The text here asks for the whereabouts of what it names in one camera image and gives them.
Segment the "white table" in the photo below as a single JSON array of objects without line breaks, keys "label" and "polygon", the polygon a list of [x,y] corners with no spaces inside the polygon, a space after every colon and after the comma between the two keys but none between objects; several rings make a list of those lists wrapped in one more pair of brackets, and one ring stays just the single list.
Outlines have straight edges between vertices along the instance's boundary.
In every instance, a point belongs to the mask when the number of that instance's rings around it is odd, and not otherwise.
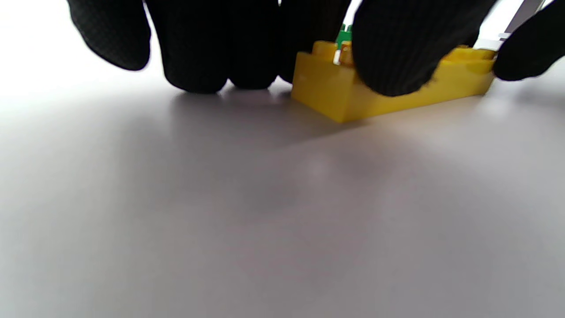
[{"label": "white table", "polygon": [[0,33],[0,317],[563,316],[564,63],[339,126],[119,70],[37,6]]}]

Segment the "gloved hand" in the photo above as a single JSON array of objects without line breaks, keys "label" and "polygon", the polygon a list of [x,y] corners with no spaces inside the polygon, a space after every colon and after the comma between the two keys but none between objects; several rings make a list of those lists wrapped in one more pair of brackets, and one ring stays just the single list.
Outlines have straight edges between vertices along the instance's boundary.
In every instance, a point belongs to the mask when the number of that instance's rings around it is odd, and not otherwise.
[{"label": "gloved hand", "polygon": [[[72,20],[102,58],[139,70],[149,58],[142,0],[68,0]],[[298,51],[334,41],[350,0],[145,0],[167,80],[212,93],[229,78],[249,89],[291,82]],[[443,56],[473,37],[495,0],[364,0],[353,24],[360,78],[377,93],[419,90]]]},{"label": "gloved hand", "polygon": [[502,80],[522,80],[543,74],[565,55],[565,0],[554,0],[529,18],[502,44],[494,74]]},{"label": "gloved hand", "polygon": [[[298,51],[337,37],[350,0],[145,0],[167,80],[188,92],[214,93],[229,78],[267,88],[292,81]],[[108,62],[140,70],[149,59],[143,0],[68,0],[87,46]]]}]

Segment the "yellow lego brick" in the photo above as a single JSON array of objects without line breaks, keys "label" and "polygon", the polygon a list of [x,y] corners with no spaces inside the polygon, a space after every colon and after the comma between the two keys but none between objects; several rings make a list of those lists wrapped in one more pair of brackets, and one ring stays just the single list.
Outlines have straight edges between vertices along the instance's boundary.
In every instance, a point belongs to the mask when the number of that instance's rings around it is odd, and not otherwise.
[{"label": "yellow lego brick", "polygon": [[338,64],[333,63],[336,50],[335,43],[317,41],[312,54],[298,53],[291,96],[340,123],[482,95],[494,79],[496,52],[459,47],[442,59],[432,81],[421,90],[388,97],[361,82],[353,66],[351,42],[342,44]]}]

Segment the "green lego piece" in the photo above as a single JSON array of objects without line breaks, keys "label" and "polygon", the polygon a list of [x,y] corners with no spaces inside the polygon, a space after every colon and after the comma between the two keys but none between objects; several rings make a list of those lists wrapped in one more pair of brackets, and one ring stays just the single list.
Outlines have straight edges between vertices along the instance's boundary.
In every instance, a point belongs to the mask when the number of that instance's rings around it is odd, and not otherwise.
[{"label": "green lego piece", "polygon": [[351,41],[351,26],[347,26],[347,30],[345,28],[345,24],[341,25],[340,34],[337,36],[337,49],[341,50],[341,43],[343,41]]}]

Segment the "black glove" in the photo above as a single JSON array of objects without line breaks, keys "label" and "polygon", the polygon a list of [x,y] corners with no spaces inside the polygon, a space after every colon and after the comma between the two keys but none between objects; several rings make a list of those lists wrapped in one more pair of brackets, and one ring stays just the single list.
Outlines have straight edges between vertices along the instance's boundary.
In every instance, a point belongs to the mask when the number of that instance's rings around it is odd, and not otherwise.
[{"label": "black glove", "polygon": [[[213,93],[229,78],[267,88],[292,81],[296,52],[337,37],[350,0],[145,0],[157,30],[167,80]],[[140,70],[149,59],[143,0],[68,0],[87,46],[108,62]]]},{"label": "black glove", "polygon": [[[350,0],[145,0],[165,77],[189,92],[291,82],[298,51],[334,41]],[[73,22],[102,58],[139,70],[149,57],[142,0],[68,0]],[[440,59],[479,29],[495,0],[364,0],[353,57],[375,92],[397,96],[430,81]]]},{"label": "black glove", "polygon": [[510,35],[494,63],[503,80],[539,76],[565,55],[565,1],[555,0]]}]

